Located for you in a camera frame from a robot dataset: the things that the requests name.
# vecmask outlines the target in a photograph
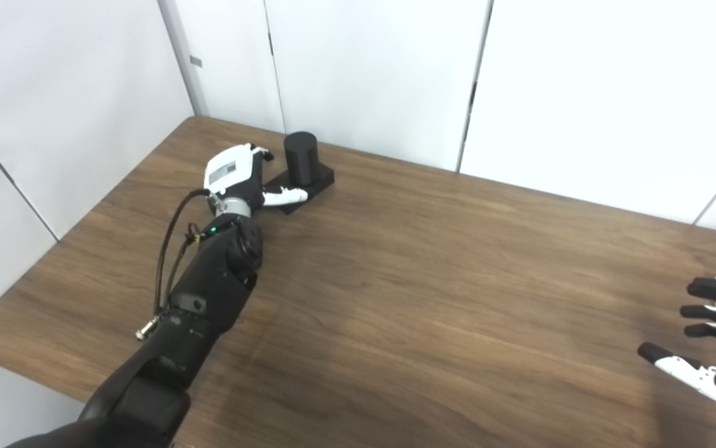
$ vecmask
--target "black robotic arm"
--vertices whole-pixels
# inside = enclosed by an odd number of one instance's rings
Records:
[[[156,307],[155,317],[137,332],[142,347],[99,386],[77,422],[8,448],[171,445],[190,408],[187,390],[213,344],[236,323],[258,280],[263,238],[252,213],[264,205],[283,206],[309,197],[304,188],[267,191],[262,162],[271,159],[269,151],[252,144],[231,147],[211,159],[206,189],[198,193],[207,195],[215,218],[204,231],[187,235],[179,258],[192,244],[198,244],[198,252],[165,303]]]

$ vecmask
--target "wooden table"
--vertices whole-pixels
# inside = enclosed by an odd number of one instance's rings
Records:
[[[265,179],[284,169],[278,134],[184,122],[0,299],[0,365],[88,399],[139,346],[176,204],[246,141],[280,156]],[[715,231],[320,156],[334,187],[291,216],[258,213],[258,287],[190,391],[181,442],[716,446],[716,404],[635,352],[651,340],[716,363],[716,340],[687,341],[677,312],[691,278],[716,274]],[[187,210],[181,224],[210,217],[202,201]]]

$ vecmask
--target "black fingertip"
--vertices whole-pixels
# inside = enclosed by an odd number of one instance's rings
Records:
[[[681,317],[688,317],[691,319],[699,319],[699,309],[698,306],[694,306],[693,304],[685,304],[679,309],[679,314],[681,314]]]
[[[703,277],[696,277],[692,279],[692,283],[687,285],[687,293],[694,297],[700,297],[699,294],[704,291],[704,286],[708,286],[709,281],[716,281],[716,279]]]
[[[707,324],[694,324],[684,327],[687,337],[716,337],[716,327]]]
[[[656,361],[658,360],[673,356],[673,354],[669,351],[665,350],[664,348],[661,348],[655,343],[650,342],[644,342],[640,344],[639,348],[637,348],[637,355],[639,355],[641,358],[651,364],[656,363]]]

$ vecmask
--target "black cable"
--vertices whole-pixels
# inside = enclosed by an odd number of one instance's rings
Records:
[[[170,245],[170,237],[172,236],[172,230],[175,229],[175,224],[178,222],[178,218],[181,216],[181,212],[184,211],[184,207],[187,206],[188,202],[196,196],[208,196],[211,192],[206,188],[198,188],[197,190],[191,190],[189,194],[178,204],[178,208],[175,210],[175,215],[172,215],[170,225],[167,226],[167,233],[164,235],[164,241],[161,244],[159,250],[159,260],[156,263],[156,296],[153,297],[153,315],[158,315],[161,311],[161,284],[162,284],[162,272],[164,272],[164,256],[167,253],[167,246]]]
[[[170,268],[170,277],[167,278],[167,289],[165,289],[164,293],[164,303],[162,303],[162,308],[167,308],[167,304],[170,303],[170,292],[172,292],[172,284],[175,280],[175,272],[178,271],[178,266],[181,264],[182,258],[184,258],[184,253],[187,252],[187,247],[191,246],[192,243],[187,239],[187,241],[184,241],[183,244],[181,244],[181,247],[178,250],[178,255],[175,257],[175,261],[172,263],[172,268]]]

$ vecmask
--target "black cylinder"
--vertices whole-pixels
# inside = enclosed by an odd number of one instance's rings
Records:
[[[318,147],[312,133],[289,134],[283,140],[286,148],[286,164],[289,165],[289,179],[292,184],[305,187],[321,177],[318,167]]]

